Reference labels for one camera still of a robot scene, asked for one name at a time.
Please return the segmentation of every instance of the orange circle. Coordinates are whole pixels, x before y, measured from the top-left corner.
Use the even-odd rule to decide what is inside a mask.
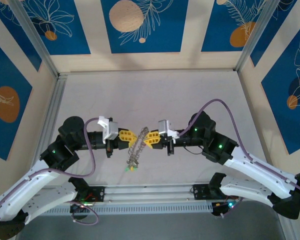
[[[20,100],[16,90],[9,86],[0,87],[0,119],[11,124],[17,119],[19,111]]]
[[[127,33],[140,28],[144,22],[144,14],[133,1],[120,0],[110,9],[109,19],[117,31]]]
[[[255,25],[252,21],[237,27],[230,36],[230,44],[235,48],[244,47]]]
[[[47,39],[49,39],[50,41],[55,41],[55,40],[57,40],[57,34],[55,34],[53,31],[46,31],[45,33],[44,33],[44,35],[45,35],[45,37],[47,38]]]
[[[216,4],[218,5],[223,5],[227,2],[228,0],[216,0]]]
[[[291,95],[286,100],[286,104],[288,105],[288,108],[290,108],[291,110],[293,110],[298,105],[298,98],[296,96],[294,96],[294,95]]]

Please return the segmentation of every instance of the white table surface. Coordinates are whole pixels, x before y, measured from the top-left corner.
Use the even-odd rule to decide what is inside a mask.
[[[239,133],[247,150],[264,159],[264,153],[252,120],[238,74],[234,71],[161,70],[99,72],[68,76],[60,104],[53,141],[58,128],[71,116],[90,118],[113,117],[119,128],[130,129],[136,135],[147,126],[158,129],[158,121],[167,119],[175,129],[187,127],[191,116],[209,100],[220,98],[230,107]],[[237,141],[228,112],[218,102],[206,108],[216,121],[216,130]],[[96,122],[88,131],[102,131]],[[198,147],[189,147],[199,152]],[[95,150],[96,171],[85,180],[103,185],[157,185],[207,182],[215,172],[237,178],[246,178],[238,171],[210,162],[202,155],[193,155],[183,148],[175,148],[172,156],[167,149],[156,150],[146,146],[139,158],[137,171],[125,171],[128,149],[114,150],[111,158],[104,149]],[[87,150],[79,151],[80,160],[67,172],[84,174],[91,170]],[[61,184],[60,177],[50,186]]]

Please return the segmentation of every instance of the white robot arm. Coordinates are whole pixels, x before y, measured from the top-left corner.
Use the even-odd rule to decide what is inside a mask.
[[[92,120],[104,128],[100,132],[87,132]],[[277,213],[297,219],[300,212],[300,174],[283,172],[246,152],[234,140],[215,131],[216,123],[202,111],[192,116],[185,130],[170,130],[169,122],[159,122],[159,129],[149,132],[144,143],[153,149],[202,146],[202,155],[208,160],[236,169],[255,181],[235,179],[224,173],[215,173],[208,186],[193,185],[194,198],[204,200],[239,196],[264,203]],[[82,179],[93,174],[95,162],[92,149],[105,149],[108,158],[114,149],[127,149],[136,137],[127,129],[118,128],[112,118],[95,118],[84,124],[80,117],[69,117],[58,129],[59,136],[44,151],[40,160],[8,191],[0,196],[0,239],[8,240],[18,234],[35,217],[62,203],[76,201],[82,205],[90,196],[103,201],[105,188],[90,187]],[[79,159],[76,151],[89,150],[92,171],[87,175],[65,173]],[[70,176],[68,182],[44,194],[37,193],[60,174]]]

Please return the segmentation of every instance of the white leaf drawing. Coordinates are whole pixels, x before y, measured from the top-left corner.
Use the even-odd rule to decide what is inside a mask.
[[[163,4],[167,0],[134,0],[133,2],[140,8],[143,14],[143,23],[141,26],[130,32],[122,32],[119,39],[123,39],[120,45],[129,41],[136,42],[140,39],[147,39],[156,26],[161,25],[159,14],[167,10],[174,0],[169,0],[167,5]]]
[[[278,20],[279,12],[286,12],[292,7],[295,0],[281,0],[274,10],[272,16],[275,20]]]
[[[49,30],[53,33],[61,33],[70,38],[72,37],[73,33],[66,24],[73,22],[75,16],[60,10],[59,0],[23,0],[21,4],[32,19],[32,23],[35,26],[40,26],[43,32]],[[5,18],[19,25],[9,5],[0,2],[0,11]]]
[[[252,32],[252,25],[248,24],[257,20],[257,17],[265,7],[267,0],[254,0],[250,8],[247,7],[246,0],[227,0],[224,5],[227,6],[228,12],[236,21],[236,24],[243,27],[245,39],[248,39]]]

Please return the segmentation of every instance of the beige circle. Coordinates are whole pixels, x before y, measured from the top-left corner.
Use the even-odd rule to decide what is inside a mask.
[[[132,32],[140,28],[144,15],[133,1],[120,0],[110,9],[109,18],[112,26],[119,32]]]
[[[228,2],[228,0],[216,0],[216,4],[218,4],[218,5],[223,5],[226,2]]]
[[[5,4],[5,5],[8,5],[8,0],[0,0],[1,3]]]

